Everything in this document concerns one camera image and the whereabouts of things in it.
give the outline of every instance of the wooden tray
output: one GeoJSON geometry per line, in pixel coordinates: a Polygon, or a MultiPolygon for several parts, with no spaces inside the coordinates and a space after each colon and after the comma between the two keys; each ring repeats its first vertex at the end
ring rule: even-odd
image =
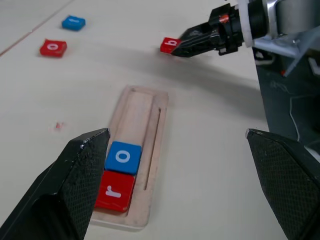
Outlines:
{"type": "Polygon", "coordinates": [[[110,123],[110,140],[142,145],[131,204],[125,213],[95,208],[90,223],[103,227],[139,231],[149,220],[164,130],[168,94],[142,86],[127,86],[110,123]]]}

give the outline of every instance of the table surface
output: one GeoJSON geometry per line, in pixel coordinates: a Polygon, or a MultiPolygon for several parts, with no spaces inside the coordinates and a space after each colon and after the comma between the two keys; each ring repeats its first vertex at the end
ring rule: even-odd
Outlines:
{"type": "MultiPolygon", "coordinates": [[[[1,48],[68,3],[29,0],[43,5],[21,8],[20,2],[0,1],[8,6],[2,25],[3,18],[25,21],[5,29],[1,48]]],[[[124,87],[141,85],[169,95],[149,223],[137,233],[90,225],[85,239],[285,240],[245,138],[247,128],[268,130],[252,50],[192,59],[158,52],[164,37],[179,37],[225,3],[74,0],[3,54],[0,224],[70,139],[108,127],[124,87]],[[61,29],[67,15],[87,25],[61,29]],[[63,58],[39,55],[45,38],[67,42],[63,58]],[[57,122],[62,129],[55,130],[57,122]]]]}

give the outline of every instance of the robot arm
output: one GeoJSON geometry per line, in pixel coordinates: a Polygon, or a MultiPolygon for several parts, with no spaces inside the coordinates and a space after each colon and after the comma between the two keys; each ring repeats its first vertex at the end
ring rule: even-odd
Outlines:
{"type": "Polygon", "coordinates": [[[171,53],[190,58],[211,50],[226,55],[243,43],[269,35],[272,39],[296,34],[320,25],[319,0],[239,0],[212,10],[209,21],[187,29],[171,53]]]}

